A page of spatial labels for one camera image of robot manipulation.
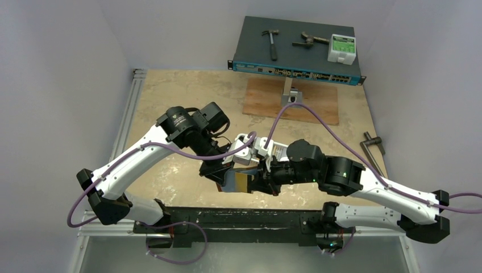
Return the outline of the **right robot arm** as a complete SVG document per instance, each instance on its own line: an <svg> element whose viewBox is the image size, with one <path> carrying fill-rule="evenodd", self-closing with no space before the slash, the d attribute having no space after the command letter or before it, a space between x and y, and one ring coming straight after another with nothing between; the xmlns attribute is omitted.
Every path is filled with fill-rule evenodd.
<svg viewBox="0 0 482 273"><path fill-rule="evenodd" d="M435 244L450 234L450 221L441 215L449 204L447 192L416 191L385 179L362 164L342 156L325 155L300 139L289 145L258 139L253 152L259 157L248 191L277 196L283 185L315 183L328 195L354 197L372 202L354 206L326 202L312 223L323 232L357 226L391 229L422 243Z"/></svg>

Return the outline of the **white plastic basket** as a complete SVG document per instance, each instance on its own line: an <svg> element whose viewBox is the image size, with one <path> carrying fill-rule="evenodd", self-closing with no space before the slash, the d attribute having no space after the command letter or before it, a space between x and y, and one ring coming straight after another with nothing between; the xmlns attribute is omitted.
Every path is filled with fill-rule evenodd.
<svg viewBox="0 0 482 273"><path fill-rule="evenodd" d="M274 144L275 144L275 154L277 158L276 160L278 162L287 161L288 157L286 155L286 151L287 151L288 145L275 142L275 141L274 141Z"/></svg>

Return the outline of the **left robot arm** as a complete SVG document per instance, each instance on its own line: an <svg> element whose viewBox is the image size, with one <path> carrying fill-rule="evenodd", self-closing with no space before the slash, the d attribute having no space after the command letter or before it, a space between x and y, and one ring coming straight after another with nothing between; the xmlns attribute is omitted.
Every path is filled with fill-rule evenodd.
<svg viewBox="0 0 482 273"><path fill-rule="evenodd" d="M215 102L202 109L170 107L139 141L112 162L95 171L78 172L77 179L96 218L104 225L126 219L143 222L157 233L167 230L169 217L161 201L134 196L127 188L155 164L187 147L196 159L216 156L215 160L202 161L200 174L220 183L229 167L222 163L229 146L219 146L215 138L229 126L229 118Z"/></svg>

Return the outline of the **brown leather card holder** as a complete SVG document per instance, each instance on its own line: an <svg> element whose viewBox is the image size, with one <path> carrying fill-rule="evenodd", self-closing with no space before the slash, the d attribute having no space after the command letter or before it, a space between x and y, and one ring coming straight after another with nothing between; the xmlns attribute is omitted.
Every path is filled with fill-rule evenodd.
<svg viewBox="0 0 482 273"><path fill-rule="evenodd" d="M234 193L235 191L235 172L236 171L242 171L244 169L252 169L252 168L232 168L227 171L225 174L225 185L219 185L220 186L220 191L221 192L228 192L228 193Z"/></svg>

